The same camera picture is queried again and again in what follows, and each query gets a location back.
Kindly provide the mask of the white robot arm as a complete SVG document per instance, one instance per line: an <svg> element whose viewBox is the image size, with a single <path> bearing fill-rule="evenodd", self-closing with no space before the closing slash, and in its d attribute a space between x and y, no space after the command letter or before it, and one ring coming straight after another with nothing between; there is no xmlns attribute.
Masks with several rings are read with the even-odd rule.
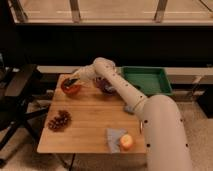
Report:
<svg viewBox="0 0 213 171"><path fill-rule="evenodd" d="M147 97L116 71L113 61L97 57L72 76L82 81L104 77L143 123L148 171L193 171L189 143L176 102L163 94Z"/></svg>

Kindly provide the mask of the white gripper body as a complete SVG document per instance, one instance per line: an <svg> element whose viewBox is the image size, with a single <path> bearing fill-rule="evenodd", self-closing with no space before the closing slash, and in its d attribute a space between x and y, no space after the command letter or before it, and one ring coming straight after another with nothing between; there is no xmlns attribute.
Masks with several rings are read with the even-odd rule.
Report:
<svg viewBox="0 0 213 171"><path fill-rule="evenodd" d="M88 82L95 78L95 70L92 65L87 65L77 69L72 75L72 78Z"/></svg>

